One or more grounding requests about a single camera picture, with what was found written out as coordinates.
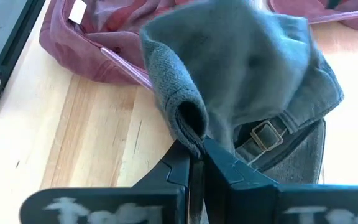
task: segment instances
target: gray fabric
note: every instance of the gray fabric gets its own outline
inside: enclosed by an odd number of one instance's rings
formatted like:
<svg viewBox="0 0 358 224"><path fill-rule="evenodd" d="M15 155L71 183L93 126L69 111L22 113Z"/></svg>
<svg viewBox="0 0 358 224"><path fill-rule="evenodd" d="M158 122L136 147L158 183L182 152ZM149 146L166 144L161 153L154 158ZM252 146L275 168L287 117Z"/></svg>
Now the gray fabric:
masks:
<svg viewBox="0 0 358 224"><path fill-rule="evenodd" d="M255 130L271 146L318 122L313 137L296 146L303 150L266 171L279 182L317 182L325 134L320 122L343 93L306 19L256 11L242 0L210 0L150 21L140 37L161 108L193 154L200 155L206 134L237 156L251 151L234 141L256 121L281 122L274 127L278 135L268 124Z"/></svg>

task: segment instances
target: wooden table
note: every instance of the wooden table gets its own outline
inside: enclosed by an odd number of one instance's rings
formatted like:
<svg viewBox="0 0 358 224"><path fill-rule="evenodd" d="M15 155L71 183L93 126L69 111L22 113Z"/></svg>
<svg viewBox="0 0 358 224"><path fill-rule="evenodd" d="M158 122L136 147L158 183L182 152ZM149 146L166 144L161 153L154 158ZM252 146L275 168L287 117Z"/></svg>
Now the wooden table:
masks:
<svg viewBox="0 0 358 224"><path fill-rule="evenodd" d="M40 47L46 8L0 102L0 223L39 189L131 186L173 142L151 92L80 78ZM358 184L358 32L313 28L346 94L328 116L325 181Z"/></svg>

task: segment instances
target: metal buckle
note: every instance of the metal buckle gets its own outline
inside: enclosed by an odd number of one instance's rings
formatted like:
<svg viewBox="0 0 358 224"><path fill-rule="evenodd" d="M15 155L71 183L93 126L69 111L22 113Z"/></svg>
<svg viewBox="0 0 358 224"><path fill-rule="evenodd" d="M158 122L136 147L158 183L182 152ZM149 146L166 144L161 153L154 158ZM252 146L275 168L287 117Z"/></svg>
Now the metal buckle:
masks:
<svg viewBox="0 0 358 224"><path fill-rule="evenodd" d="M270 126L270 128L273 130L273 132L275 133L276 137L278 138L278 141L276 143L274 143L272 146L270 146L269 148L267 148L265 146L265 144L262 142L262 140L260 140L259 136L256 134L256 130L260 127L262 127L263 125L268 125ZM263 122L261 122L260 124L258 124L256 127L254 127L250 133L251 138L256 142L256 144L261 148L261 150L265 151L271 151L272 149L274 149L275 147L283 144L284 139L281 137L280 133L278 133L278 131L274 128L274 126L271 124L271 122L269 120L265 120Z"/></svg>

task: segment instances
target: white tag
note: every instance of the white tag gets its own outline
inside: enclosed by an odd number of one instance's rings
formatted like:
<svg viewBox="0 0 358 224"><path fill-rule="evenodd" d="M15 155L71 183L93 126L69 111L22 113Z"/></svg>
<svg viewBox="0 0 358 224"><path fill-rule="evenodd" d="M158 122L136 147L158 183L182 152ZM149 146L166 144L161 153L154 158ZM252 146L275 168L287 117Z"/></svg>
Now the white tag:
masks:
<svg viewBox="0 0 358 224"><path fill-rule="evenodd" d="M80 25L82 18L84 17L86 4L82 0L75 0L73 9L71 10L68 19Z"/></svg>

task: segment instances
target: black frame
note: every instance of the black frame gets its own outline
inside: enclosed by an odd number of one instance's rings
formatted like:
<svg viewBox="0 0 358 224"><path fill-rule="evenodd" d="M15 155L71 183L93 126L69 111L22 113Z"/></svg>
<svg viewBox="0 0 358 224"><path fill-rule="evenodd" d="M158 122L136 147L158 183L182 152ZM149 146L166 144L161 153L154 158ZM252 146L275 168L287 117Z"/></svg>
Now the black frame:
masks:
<svg viewBox="0 0 358 224"><path fill-rule="evenodd" d="M27 0L0 54L0 99L45 0Z"/></svg>

